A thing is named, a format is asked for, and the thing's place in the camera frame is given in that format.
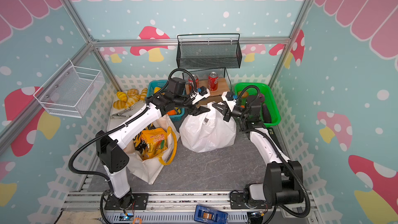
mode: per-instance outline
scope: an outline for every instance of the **red soda can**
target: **red soda can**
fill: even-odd
[[[196,82],[196,88],[199,86],[199,77],[197,75],[192,75],[195,78]],[[189,82],[189,91],[192,90],[193,88],[193,81],[190,76],[188,76],[188,82]]]
[[[216,91],[218,88],[218,74],[216,72],[211,72],[209,74],[209,90]]]

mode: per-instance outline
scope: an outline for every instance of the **white tote bag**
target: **white tote bag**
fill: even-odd
[[[236,122],[233,118],[226,122],[224,116],[212,104],[209,112],[198,116],[188,115],[180,127],[182,145],[194,152],[209,152],[234,144]]]
[[[169,165],[173,161],[177,150],[177,141],[180,138],[180,134],[177,132],[176,127],[168,115],[164,115],[156,120],[153,122],[153,125],[156,128],[163,128],[163,130],[167,132],[167,149],[164,152],[154,158],[143,161],[135,151],[133,142],[130,142],[124,150],[130,158],[127,164],[130,173],[141,178],[150,185],[155,182],[163,166]],[[165,162],[171,154],[172,157],[170,160]]]

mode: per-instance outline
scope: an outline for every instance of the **plastic bag handle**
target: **plastic bag handle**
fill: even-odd
[[[163,152],[162,152],[161,154],[158,155],[159,162],[160,162],[162,165],[169,165],[169,164],[171,164],[172,161],[173,161],[173,159],[174,159],[174,157],[176,156],[176,152],[177,152],[177,137],[176,137],[176,134],[173,132],[172,127],[168,127],[168,128],[167,128],[167,137],[168,137],[170,134],[173,135],[173,139],[174,139],[173,153],[172,153],[172,156],[170,157],[169,161],[167,161],[166,163],[163,161],[163,158],[162,158]]]

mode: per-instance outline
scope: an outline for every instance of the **white mesh basket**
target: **white mesh basket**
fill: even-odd
[[[101,70],[74,65],[45,86],[48,81],[33,96],[49,114],[76,118],[84,116],[105,84]]]

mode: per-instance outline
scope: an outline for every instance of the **white polka dot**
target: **white polka dot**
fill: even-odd
[[[372,179],[365,174],[364,172],[357,172],[356,176],[362,180],[367,186],[369,186],[371,189],[373,188],[373,182]]]
[[[375,167],[376,171],[383,177],[392,178],[395,177],[395,175],[397,174],[395,170],[384,167],[378,163],[373,163],[373,166]]]
[[[386,99],[388,99],[388,97],[390,96],[390,93],[387,90],[380,90],[377,93],[377,98],[381,101],[385,101]]]
[[[346,132],[348,133],[348,135],[352,136],[352,127],[347,127]]]
[[[341,126],[340,126],[339,124],[335,124],[335,125],[334,125],[334,130],[335,130],[336,132],[340,132],[340,131],[341,131]]]
[[[380,127],[376,128],[376,133],[377,134],[382,134],[383,133],[383,129],[381,129]]]
[[[2,73],[3,75],[10,75],[11,69],[9,67],[2,66],[0,67],[0,73]]]
[[[159,30],[158,28],[156,29],[156,33],[157,33],[159,36],[163,36],[163,35],[164,35],[164,32],[161,31],[161,30]]]
[[[32,95],[36,92],[35,87],[23,87],[21,90],[25,95]]]
[[[7,163],[5,169],[6,169],[6,171],[10,172],[10,171],[12,171],[12,169],[14,167],[15,167],[15,162],[9,162],[9,163]]]
[[[341,144],[340,144],[340,148],[341,148],[341,150],[342,150],[343,152],[346,152],[346,151],[347,151],[347,146],[346,146],[346,144],[344,144],[344,143],[341,143]]]
[[[3,125],[3,126],[7,126],[9,123],[11,123],[11,121],[3,121],[3,122],[1,122],[1,124]]]
[[[36,131],[37,131],[37,130],[30,131],[30,132],[26,135],[26,141],[27,141],[29,144],[34,144],[34,143],[35,143]]]

